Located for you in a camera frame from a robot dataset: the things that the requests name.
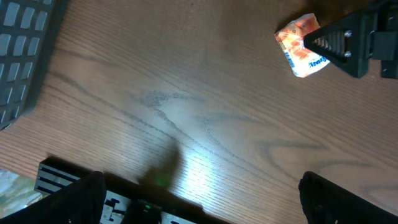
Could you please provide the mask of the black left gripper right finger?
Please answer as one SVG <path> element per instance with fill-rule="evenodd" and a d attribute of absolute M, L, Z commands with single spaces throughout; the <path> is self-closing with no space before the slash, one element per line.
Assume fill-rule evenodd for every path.
<path fill-rule="evenodd" d="M 298 185 L 309 224 L 396 224 L 397 216 L 352 194 L 322 176 L 306 171 Z"/>

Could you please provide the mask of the orange tissue pack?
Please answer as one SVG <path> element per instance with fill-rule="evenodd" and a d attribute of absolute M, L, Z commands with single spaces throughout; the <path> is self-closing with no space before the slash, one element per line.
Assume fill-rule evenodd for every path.
<path fill-rule="evenodd" d="M 304 37 L 319 29 L 314 13 L 289 22 L 274 34 L 296 77 L 305 78 L 327 66 L 330 61 L 305 48 Z"/>

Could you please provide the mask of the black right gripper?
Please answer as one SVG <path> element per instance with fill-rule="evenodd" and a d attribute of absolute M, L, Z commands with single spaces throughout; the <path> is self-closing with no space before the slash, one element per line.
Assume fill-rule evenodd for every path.
<path fill-rule="evenodd" d="M 307 34 L 304 46 L 352 77 L 367 74 L 373 59 L 381 63 L 382 78 L 397 79 L 397 0 L 373 1 L 369 9 Z"/>

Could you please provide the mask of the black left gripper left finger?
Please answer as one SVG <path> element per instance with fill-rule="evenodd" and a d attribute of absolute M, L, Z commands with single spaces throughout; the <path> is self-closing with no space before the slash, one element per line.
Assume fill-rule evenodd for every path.
<path fill-rule="evenodd" d="M 2 224 L 95 223 L 101 219 L 106 185 L 103 173 L 86 177 L 1 219 Z"/>

